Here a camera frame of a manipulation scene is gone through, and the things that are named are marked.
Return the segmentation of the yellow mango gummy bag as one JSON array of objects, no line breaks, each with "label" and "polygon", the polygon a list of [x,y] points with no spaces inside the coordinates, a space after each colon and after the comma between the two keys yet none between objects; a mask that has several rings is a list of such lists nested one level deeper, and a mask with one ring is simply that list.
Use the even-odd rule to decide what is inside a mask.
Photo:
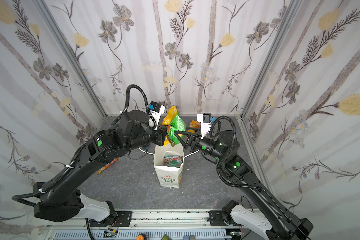
[{"label": "yellow mango gummy bag", "polygon": [[195,120],[192,120],[190,125],[189,125],[189,129],[188,132],[189,133],[195,133],[196,130],[195,129],[199,129],[201,127],[201,124]]}]

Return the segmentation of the red green snack bag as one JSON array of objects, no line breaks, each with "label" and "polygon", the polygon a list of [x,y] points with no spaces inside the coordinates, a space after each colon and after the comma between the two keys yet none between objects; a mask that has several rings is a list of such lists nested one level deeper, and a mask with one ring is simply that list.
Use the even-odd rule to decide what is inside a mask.
[{"label": "red green snack bag", "polygon": [[164,166],[171,168],[180,168],[183,164],[183,156],[165,156],[164,157]]}]

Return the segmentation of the white paper bag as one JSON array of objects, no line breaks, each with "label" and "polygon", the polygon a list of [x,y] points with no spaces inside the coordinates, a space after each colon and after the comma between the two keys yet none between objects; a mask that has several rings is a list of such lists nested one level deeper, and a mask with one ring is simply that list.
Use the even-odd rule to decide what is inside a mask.
[{"label": "white paper bag", "polygon": [[[184,149],[181,144],[178,144],[174,147],[172,147],[170,144],[162,147],[155,145],[155,151],[151,155],[154,156],[153,163],[160,186],[167,188],[179,188],[182,181],[185,158],[190,157],[195,153],[197,152],[184,155]],[[165,156],[183,156],[183,164],[180,168],[165,167]]]}]

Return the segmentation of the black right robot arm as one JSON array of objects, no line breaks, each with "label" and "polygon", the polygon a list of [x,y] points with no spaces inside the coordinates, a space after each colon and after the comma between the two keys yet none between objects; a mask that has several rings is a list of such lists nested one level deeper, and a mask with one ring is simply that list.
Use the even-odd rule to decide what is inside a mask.
[{"label": "black right robot arm", "polygon": [[238,155],[237,133],[231,118],[220,116],[212,121],[210,114],[202,114],[200,128],[186,128],[175,131],[174,135],[184,149],[199,150],[206,160],[215,164],[219,179],[245,193],[262,213],[258,215],[231,201],[222,209],[226,224],[244,226],[265,240],[308,240],[313,224],[297,217],[263,185],[250,165]]}]

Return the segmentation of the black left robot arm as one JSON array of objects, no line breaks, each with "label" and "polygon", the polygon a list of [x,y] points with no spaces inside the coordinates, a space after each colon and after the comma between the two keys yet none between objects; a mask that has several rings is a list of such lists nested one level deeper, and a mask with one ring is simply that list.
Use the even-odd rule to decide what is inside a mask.
[{"label": "black left robot arm", "polygon": [[33,207],[34,216],[39,219],[59,223],[79,217],[96,227],[110,226],[119,218],[113,204],[86,197],[78,187],[99,169],[134,149],[151,143],[163,146],[166,135],[167,129],[154,118],[144,91],[129,85],[124,109],[109,129],[99,131],[81,145],[53,179],[37,183],[32,193],[12,199]]}]

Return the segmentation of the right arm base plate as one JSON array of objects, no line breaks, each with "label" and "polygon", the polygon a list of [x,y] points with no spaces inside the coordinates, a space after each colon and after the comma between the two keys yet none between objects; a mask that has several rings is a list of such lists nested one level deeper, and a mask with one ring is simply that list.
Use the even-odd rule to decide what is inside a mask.
[{"label": "right arm base plate", "polygon": [[236,224],[230,214],[222,210],[209,211],[209,222],[211,227],[234,226]]}]

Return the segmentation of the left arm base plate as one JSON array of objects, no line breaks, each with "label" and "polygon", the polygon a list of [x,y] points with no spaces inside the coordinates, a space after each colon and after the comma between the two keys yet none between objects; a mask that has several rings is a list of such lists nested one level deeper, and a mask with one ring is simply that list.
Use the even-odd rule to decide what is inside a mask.
[{"label": "left arm base plate", "polygon": [[115,214],[110,214],[101,222],[89,220],[90,227],[129,227],[132,220],[132,211],[117,211]]}]

